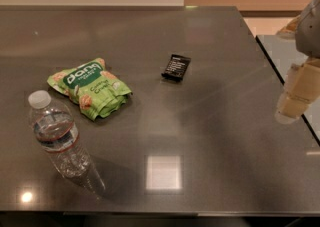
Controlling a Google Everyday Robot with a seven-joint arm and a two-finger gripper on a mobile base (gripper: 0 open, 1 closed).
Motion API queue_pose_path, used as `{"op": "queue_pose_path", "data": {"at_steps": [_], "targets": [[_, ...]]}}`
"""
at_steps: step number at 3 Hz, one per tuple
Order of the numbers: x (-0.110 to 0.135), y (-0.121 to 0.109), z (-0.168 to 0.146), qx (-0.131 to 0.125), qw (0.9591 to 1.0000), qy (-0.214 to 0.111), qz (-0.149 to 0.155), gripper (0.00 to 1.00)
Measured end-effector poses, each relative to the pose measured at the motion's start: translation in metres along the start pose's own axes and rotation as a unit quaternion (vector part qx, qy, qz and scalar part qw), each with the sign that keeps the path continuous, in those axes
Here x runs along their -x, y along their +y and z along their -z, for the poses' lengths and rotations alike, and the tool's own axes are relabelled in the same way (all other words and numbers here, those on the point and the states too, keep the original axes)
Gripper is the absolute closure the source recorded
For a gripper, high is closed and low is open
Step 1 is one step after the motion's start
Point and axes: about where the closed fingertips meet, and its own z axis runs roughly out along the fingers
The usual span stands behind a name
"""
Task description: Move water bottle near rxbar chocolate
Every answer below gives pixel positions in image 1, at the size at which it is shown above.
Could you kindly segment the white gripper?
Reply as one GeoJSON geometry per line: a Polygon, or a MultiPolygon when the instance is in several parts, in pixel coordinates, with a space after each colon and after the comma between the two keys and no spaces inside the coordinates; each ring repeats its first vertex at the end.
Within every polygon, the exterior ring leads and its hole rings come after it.
{"type": "Polygon", "coordinates": [[[300,18],[293,18],[276,35],[282,39],[295,38],[296,49],[309,57],[298,67],[296,76],[284,84],[277,103],[276,120],[291,124],[320,97],[320,0],[311,0],[300,18]]]}

